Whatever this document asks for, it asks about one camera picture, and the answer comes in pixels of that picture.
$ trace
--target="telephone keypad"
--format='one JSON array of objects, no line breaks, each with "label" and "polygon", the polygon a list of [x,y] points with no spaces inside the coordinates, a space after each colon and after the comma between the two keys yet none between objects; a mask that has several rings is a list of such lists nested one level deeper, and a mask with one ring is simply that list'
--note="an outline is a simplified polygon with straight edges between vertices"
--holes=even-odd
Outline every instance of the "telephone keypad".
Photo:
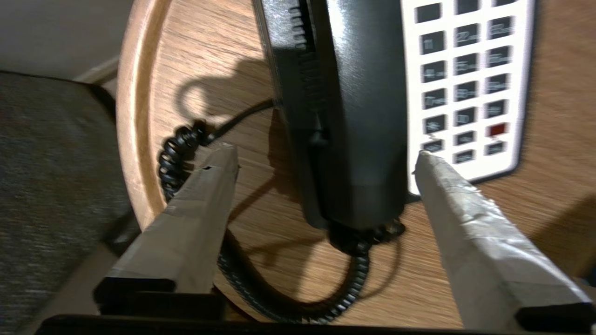
[{"label": "telephone keypad", "polygon": [[469,180],[517,165],[536,1],[401,2],[410,172],[420,149]]}]

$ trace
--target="coiled phone cord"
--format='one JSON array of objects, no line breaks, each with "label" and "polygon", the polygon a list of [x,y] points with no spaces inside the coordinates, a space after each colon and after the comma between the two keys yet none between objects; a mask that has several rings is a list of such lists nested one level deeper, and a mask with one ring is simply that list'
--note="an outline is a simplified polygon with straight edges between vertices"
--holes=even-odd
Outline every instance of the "coiled phone cord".
[{"label": "coiled phone cord", "polygon": [[[273,108],[272,100],[263,101],[235,116],[208,134],[204,122],[197,121],[188,128],[182,126],[175,136],[168,138],[159,155],[159,178],[166,201],[170,201],[190,176],[186,170],[189,154],[198,146],[207,146],[226,134],[247,116]],[[230,230],[226,230],[218,257],[218,266],[230,285],[252,308],[269,319],[283,323],[326,324],[339,317],[356,301],[369,270],[368,250],[373,244],[391,240],[403,232],[398,222],[393,227],[379,228],[366,233],[349,230],[339,224],[331,225],[332,244],[350,255],[344,282],[330,297],[319,302],[300,302],[274,289],[254,268]]]}]

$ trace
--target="wood grain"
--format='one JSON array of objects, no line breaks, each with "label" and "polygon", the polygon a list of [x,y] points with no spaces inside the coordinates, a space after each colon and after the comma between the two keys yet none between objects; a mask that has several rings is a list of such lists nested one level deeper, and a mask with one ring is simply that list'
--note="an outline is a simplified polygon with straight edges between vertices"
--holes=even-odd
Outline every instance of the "wood grain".
[{"label": "wood grain", "polygon": [[[596,6],[542,1],[524,162],[482,185],[523,233],[570,275],[596,251]],[[164,208],[156,157],[173,130],[220,124],[272,95],[249,0],[137,0],[119,70],[118,130],[129,194],[142,227]],[[225,141],[241,171],[230,228],[266,279],[302,300],[330,294],[346,258],[300,211],[279,118],[252,117]],[[408,232],[372,252],[364,297],[339,324],[458,328],[461,321],[421,204]],[[258,317],[217,275],[216,286]]]}]

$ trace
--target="black telephone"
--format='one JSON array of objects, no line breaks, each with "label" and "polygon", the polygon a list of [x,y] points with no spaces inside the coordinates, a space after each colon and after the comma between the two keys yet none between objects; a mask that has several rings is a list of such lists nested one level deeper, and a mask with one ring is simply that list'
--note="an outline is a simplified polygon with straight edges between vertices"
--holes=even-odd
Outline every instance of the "black telephone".
[{"label": "black telephone", "polygon": [[468,180],[520,160],[534,0],[254,0],[307,221],[370,229],[418,151]]}]

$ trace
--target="wall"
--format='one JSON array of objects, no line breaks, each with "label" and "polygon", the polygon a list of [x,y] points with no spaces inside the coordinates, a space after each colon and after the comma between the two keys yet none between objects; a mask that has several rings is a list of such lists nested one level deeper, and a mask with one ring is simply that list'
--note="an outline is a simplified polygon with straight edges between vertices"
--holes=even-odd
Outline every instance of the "wall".
[{"label": "wall", "polygon": [[74,79],[115,63],[132,3],[0,0],[0,70]]}]

